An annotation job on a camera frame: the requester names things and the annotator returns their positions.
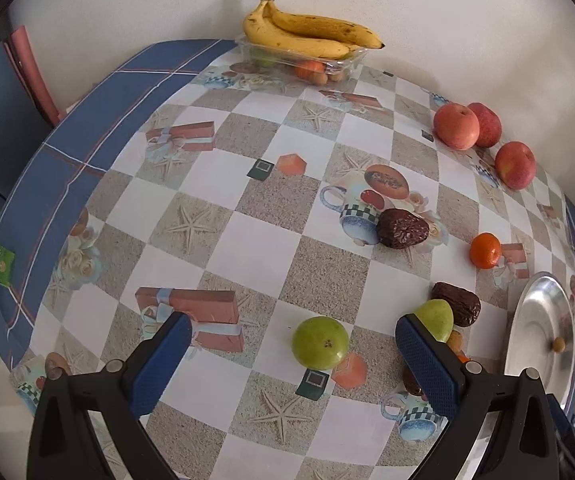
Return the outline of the dark red date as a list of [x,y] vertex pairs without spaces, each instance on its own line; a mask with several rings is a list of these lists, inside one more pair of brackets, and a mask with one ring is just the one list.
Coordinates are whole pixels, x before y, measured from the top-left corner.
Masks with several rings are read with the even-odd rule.
[[448,302],[453,314],[453,322],[460,327],[474,324],[481,313],[481,300],[474,292],[445,282],[437,282],[431,290],[432,299]]
[[405,209],[386,209],[376,225],[377,239],[393,249],[405,249],[429,237],[429,225],[421,217]]
[[405,389],[409,394],[411,394],[411,396],[418,396],[419,398],[422,398],[423,390],[409,367],[405,367],[402,372],[402,382],[405,386]]

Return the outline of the oblong green jujube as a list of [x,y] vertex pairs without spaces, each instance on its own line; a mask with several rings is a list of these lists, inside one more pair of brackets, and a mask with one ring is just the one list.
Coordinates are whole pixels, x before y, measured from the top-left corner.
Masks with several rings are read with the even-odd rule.
[[414,315],[439,342],[447,342],[453,330],[453,312],[443,299],[431,299],[415,309]]

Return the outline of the round green jujube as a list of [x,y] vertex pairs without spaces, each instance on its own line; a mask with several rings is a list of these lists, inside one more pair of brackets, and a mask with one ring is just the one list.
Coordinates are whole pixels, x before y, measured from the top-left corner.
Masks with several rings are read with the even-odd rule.
[[346,328],[334,318],[315,316],[299,324],[292,337],[296,361],[311,370],[332,370],[349,348]]

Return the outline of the small brown longan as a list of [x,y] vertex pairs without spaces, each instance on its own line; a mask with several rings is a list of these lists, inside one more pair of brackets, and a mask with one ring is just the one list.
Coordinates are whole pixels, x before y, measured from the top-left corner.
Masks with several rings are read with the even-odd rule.
[[452,350],[455,354],[462,354],[462,347],[463,347],[463,337],[458,330],[453,330],[447,340],[447,346]]

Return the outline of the large steel plate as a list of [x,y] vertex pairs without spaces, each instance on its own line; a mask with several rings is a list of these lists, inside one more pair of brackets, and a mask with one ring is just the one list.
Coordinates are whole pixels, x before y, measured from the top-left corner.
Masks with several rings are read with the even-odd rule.
[[[565,340],[561,353],[552,350],[557,337]],[[568,409],[575,374],[575,321],[563,286],[548,272],[538,272],[526,282],[509,330],[503,372],[519,376],[525,368],[537,370],[545,392]]]

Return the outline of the far orange tangerine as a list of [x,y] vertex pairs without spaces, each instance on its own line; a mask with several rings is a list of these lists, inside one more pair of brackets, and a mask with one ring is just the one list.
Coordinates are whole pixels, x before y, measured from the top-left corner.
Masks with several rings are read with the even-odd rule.
[[472,240],[469,256],[475,268],[493,269],[501,257],[501,243],[493,233],[478,234]]

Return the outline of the patterned checkered tablecloth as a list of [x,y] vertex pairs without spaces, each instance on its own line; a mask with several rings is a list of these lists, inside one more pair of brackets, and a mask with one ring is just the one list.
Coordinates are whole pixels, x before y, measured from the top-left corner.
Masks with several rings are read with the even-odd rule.
[[[143,287],[237,296],[244,347],[191,350],[146,430],[190,479],[406,479],[440,434],[406,393],[400,315],[437,282],[481,298],[462,351],[501,365],[514,266],[479,270],[483,232],[523,246],[522,268],[575,297],[565,200],[549,174],[507,190],[483,151],[436,141],[441,97],[362,67],[320,90],[248,65],[233,44],[147,48],[48,136],[15,185],[0,244],[0,468],[25,474],[41,367],[89,373],[143,331]],[[377,239],[386,209],[429,237]],[[327,316],[349,348],[332,370],[293,356],[296,327]]]

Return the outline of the red apple right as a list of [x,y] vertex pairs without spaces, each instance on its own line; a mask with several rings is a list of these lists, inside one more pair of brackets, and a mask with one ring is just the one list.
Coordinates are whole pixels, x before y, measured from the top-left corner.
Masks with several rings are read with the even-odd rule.
[[497,175],[511,190],[527,188],[536,175],[534,153],[524,143],[511,141],[501,146],[495,157]]

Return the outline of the red apple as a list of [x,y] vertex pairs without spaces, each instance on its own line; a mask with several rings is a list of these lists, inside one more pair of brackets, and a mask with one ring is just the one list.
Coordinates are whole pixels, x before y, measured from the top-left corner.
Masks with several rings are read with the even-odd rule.
[[524,143],[511,141],[501,146],[495,157],[497,175],[511,190],[527,188],[536,175],[534,153]]
[[474,102],[467,107],[478,119],[479,135],[476,145],[480,148],[491,148],[497,144],[502,134],[502,124],[499,116],[484,104]]

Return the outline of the pale pink apple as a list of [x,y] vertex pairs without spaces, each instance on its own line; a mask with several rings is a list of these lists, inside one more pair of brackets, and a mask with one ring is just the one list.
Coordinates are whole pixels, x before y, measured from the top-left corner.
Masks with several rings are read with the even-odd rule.
[[473,110],[458,103],[440,107],[433,119],[437,138],[449,148],[466,151],[473,148],[479,137],[479,121]]

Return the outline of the red apple middle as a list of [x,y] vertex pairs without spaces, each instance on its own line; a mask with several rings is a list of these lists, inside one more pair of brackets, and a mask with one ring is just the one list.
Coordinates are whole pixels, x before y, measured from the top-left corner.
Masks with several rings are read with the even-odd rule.
[[502,134],[502,124],[499,116],[484,104],[474,102],[467,107],[478,119],[479,135],[476,145],[480,148],[491,148],[497,144]]

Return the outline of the clear plastic fruit tray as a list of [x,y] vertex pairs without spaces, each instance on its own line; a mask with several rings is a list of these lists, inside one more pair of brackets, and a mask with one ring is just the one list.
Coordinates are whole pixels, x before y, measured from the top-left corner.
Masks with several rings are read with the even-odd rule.
[[286,76],[287,78],[307,81],[309,84],[326,86],[336,84],[353,76],[368,50],[363,47],[349,46],[349,53],[340,60],[315,58],[295,51],[253,44],[244,35],[236,39],[245,62],[267,74]]

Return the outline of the yellow banana bunch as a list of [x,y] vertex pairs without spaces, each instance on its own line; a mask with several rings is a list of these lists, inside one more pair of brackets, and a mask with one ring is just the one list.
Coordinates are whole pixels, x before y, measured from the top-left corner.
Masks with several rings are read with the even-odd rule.
[[252,44],[309,58],[338,61],[357,49],[385,47],[384,41],[368,27],[339,18],[284,12],[276,0],[260,0],[246,15],[242,27]]

